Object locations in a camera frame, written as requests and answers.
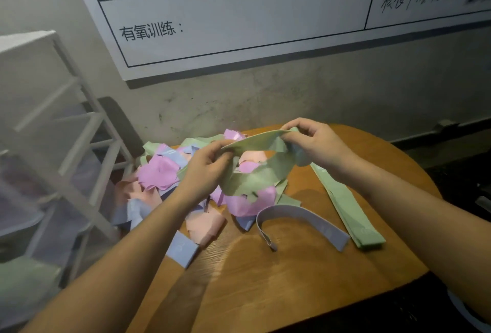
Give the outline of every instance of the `person's left hand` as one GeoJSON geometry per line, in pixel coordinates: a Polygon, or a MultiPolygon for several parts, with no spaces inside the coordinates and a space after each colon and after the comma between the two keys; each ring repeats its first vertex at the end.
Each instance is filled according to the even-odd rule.
{"type": "Polygon", "coordinates": [[[185,200],[192,200],[196,203],[212,193],[234,156],[232,152],[225,152],[217,159],[216,155],[222,147],[233,142],[235,140],[216,140],[196,151],[187,164],[186,175],[175,193],[185,200]]]}

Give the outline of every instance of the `person's left arm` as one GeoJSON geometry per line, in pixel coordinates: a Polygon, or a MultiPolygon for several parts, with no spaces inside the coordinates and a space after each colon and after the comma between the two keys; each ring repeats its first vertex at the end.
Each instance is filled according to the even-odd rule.
{"type": "Polygon", "coordinates": [[[197,151],[169,198],[61,291],[23,333],[125,331],[187,213],[217,187],[232,154],[215,156],[231,142],[215,141],[197,151]]]}

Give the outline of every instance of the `floor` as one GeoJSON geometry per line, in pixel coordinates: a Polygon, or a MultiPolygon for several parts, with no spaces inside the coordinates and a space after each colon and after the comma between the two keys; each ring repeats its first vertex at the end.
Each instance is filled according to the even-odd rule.
{"type": "MultiPolygon", "coordinates": [[[[446,146],[439,147],[445,151],[445,157],[436,153],[434,148],[432,152],[433,161],[441,162],[442,158],[452,159],[446,146]]],[[[459,148],[453,150],[455,153],[462,153],[459,148]]],[[[428,153],[413,151],[415,156],[418,153],[425,157],[424,163],[421,165],[432,165],[428,153]]],[[[491,152],[438,164],[425,170],[439,188],[444,200],[491,221],[491,213],[474,203],[477,197],[481,195],[480,189],[491,183],[489,168],[491,168],[491,152]]],[[[291,325],[278,330],[278,332],[329,331],[353,333],[435,330],[478,332],[455,310],[447,296],[445,285],[434,274],[427,273],[399,289],[291,325]]]]}

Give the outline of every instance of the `wood grain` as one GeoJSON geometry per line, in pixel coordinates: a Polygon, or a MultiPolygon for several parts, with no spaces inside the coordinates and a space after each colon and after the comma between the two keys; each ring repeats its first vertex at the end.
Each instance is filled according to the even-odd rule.
{"type": "MultiPolygon", "coordinates": [[[[373,135],[331,125],[359,156],[441,197],[430,177],[404,152],[373,135]]],[[[245,131],[248,135],[279,125],[245,131]]],[[[286,194],[346,230],[309,167],[294,167],[286,194]]],[[[257,227],[243,232],[224,206],[227,224],[187,270],[165,257],[127,333],[270,331],[402,286],[427,272],[380,216],[354,193],[387,240],[362,252],[350,241],[338,252],[320,233],[294,219],[264,223],[278,245],[271,252],[257,227]]]]}

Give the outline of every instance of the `wall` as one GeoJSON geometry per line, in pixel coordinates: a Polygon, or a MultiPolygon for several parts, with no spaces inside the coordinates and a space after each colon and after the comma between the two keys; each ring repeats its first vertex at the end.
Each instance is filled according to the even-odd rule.
{"type": "Polygon", "coordinates": [[[443,118],[491,116],[490,27],[131,90],[82,0],[1,0],[0,14],[0,34],[55,29],[96,95],[114,98],[143,140],[174,144],[298,116],[396,139],[443,118]]]}

